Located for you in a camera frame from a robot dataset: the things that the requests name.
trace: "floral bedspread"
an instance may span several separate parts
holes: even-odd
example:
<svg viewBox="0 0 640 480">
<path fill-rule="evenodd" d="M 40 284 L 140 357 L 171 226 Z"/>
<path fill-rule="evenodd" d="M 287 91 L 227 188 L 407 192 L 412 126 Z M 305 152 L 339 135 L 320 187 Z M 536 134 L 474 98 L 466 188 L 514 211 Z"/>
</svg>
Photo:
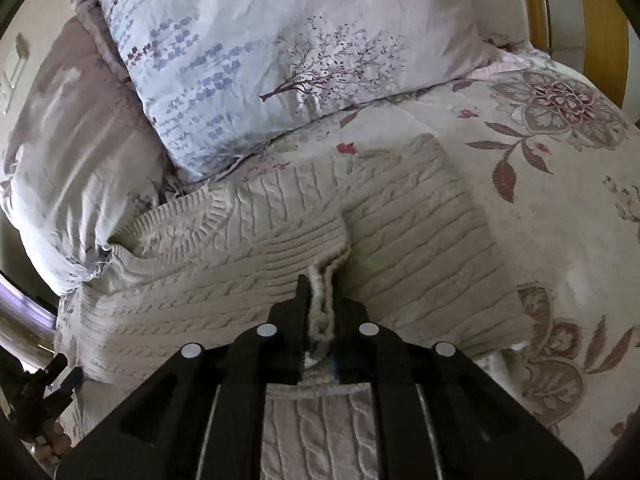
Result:
<svg viewBox="0 0 640 480">
<path fill-rule="evenodd" d="M 513 380 L 590 473 L 640 403 L 640 132 L 580 74 L 527 46 L 516 53 L 528 69 L 354 105 L 278 138 L 228 178 L 436 136 L 535 321 Z"/>
</svg>

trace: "white sweater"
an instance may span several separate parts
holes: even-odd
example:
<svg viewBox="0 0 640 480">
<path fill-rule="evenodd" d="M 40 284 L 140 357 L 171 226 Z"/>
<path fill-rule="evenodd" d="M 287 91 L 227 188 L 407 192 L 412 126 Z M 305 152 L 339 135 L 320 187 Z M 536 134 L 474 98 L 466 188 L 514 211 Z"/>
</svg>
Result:
<svg viewBox="0 0 640 480">
<path fill-rule="evenodd" d="M 181 345 L 227 344 L 263 322 L 273 303 L 294 294 L 301 272 L 312 277 L 309 337 L 320 344 L 333 336 L 330 283 L 339 267 L 345 295 L 409 342 L 446 339 L 477 356 L 530 335 L 484 215 L 431 136 L 210 184 L 145 214 L 113 241 L 103 275 L 62 309 L 56 350 L 89 378 L 125 391 Z M 341 393 L 327 384 L 320 391 Z M 263 468 L 277 466 L 274 478 L 296 478 L 287 457 L 320 460 L 317 439 L 329 457 L 328 430 L 372 438 L 370 420 L 360 420 L 370 410 L 366 391 L 317 392 L 270 390 Z M 329 404 L 347 418 L 321 420 Z M 301 457 L 282 448 L 291 438 Z M 372 442 L 345 451 L 347 470 L 369 468 L 357 457 Z"/>
</svg>

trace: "red flower print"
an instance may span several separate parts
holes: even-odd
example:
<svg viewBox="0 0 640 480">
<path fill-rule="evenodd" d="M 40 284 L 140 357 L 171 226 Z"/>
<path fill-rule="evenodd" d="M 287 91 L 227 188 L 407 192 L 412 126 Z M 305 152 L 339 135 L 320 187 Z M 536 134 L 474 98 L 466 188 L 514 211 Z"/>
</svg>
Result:
<svg viewBox="0 0 640 480">
<path fill-rule="evenodd" d="M 467 108 L 465 108 L 464 110 L 460 110 L 460 113 L 458 114 L 458 117 L 460 119 L 473 119 L 473 118 L 478 118 L 479 115 L 476 114 L 475 112 L 472 112 L 471 110 L 468 110 Z"/>
<path fill-rule="evenodd" d="M 631 423 L 634 420 L 635 413 L 631 412 L 626 416 L 625 422 L 617 423 L 613 428 L 611 428 L 611 434 L 616 438 L 620 438 L 625 431 L 631 426 Z"/>
<path fill-rule="evenodd" d="M 338 153 L 350 153 L 351 155 L 356 154 L 356 147 L 353 145 L 353 142 L 350 142 L 349 144 L 341 142 L 336 146 L 336 148 L 338 150 Z"/>
<path fill-rule="evenodd" d="M 546 146 L 546 144 L 542 144 L 542 142 L 536 142 L 534 146 L 540 150 L 540 152 L 548 153 L 551 155 L 551 150 Z"/>
<path fill-rule="evenodd" d="M 513 108 L 509 115 L 529 135 L 572 145 L 615 150 L 627 137 L 625 119 L 600 92 L 575 79 L 523 72 L 521 80 L 490 85 Z"/>
</svg>

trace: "green stain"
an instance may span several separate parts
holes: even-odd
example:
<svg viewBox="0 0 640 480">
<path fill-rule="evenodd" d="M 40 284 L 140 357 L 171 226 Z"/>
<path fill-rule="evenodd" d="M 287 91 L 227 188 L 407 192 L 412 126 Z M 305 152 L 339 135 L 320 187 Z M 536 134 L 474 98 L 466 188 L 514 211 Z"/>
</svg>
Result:
<svg viewBox="0 0 640 480">
<path fill-rule="evenodd" d="M 376 262 L 371 256 L 369 258 L 358 253 L 351 253 L 351 261 L 354 265 L 361 265 L 370 270 L 384 270 L 385 266 L 380 262 Z"/>
</svg>

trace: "wooden headboard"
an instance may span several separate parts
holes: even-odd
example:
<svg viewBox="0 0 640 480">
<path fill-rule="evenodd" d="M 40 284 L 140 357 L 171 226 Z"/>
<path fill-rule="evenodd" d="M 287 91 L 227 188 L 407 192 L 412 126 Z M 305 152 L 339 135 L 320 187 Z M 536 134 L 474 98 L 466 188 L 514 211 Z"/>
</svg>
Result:
<svg viewBox="0 0 640 480">
<path fill-rule="evenodd" d="M 612 102 L 623 106 L 629 67 L 628 20 L 616 0 L 581 0 L 584 20 L 582 72 Z M 526 0 L 531 43 L 553 55 L 548 0 Z"/>
</svg>

